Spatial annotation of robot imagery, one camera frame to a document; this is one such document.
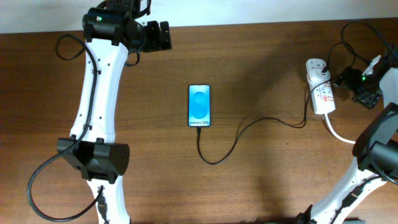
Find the blue Galaxy smartphone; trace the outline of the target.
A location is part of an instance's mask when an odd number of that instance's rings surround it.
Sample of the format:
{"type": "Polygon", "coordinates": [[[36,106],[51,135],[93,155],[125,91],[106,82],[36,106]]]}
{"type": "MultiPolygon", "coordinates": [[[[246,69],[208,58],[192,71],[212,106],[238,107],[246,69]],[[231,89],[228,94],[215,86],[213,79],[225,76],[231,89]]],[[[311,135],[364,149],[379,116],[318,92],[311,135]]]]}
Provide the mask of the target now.
{"type": "Polygon", "coordinates": [[[188,125],[190,127],[209,127],[211,125],[211,103],[209,85],[189,86],[188,125]]]}

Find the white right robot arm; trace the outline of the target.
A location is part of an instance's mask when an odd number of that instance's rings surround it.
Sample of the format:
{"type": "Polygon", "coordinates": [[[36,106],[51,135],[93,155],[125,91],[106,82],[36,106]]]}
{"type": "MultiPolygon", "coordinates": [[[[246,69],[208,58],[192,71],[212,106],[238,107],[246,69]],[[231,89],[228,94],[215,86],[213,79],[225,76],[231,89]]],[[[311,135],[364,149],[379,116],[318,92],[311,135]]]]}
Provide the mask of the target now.
{"type": "Polygon", "coordinates": [[[367,62],[364,71],[347,67],[337,76],[337,86],[354,92],[353,101],[368,109],[380,98],[384,109],[352,141],[353,160],[333,190],[315,205],[299,213],[294,223],[344,223],[348,215],[374,190],[397,183],[397,47],[367,62]]]}

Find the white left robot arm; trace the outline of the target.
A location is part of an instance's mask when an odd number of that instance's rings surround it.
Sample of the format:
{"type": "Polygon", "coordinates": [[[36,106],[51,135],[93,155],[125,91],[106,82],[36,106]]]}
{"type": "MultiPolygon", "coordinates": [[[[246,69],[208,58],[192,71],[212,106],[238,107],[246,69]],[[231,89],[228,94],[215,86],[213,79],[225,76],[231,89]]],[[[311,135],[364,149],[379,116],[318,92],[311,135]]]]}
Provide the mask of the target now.
{"type": "Polygon", "coordinates": [[[80,105],[68,138],[58,152],[87,181],[99,223],[130,223],[124,203],[127,144],[116,143],[115,111],[119,82],[130,54],[170,50],[166,21],[141,22],[151,1],[103,1],[82,19],[86,55],[80,105]]]}

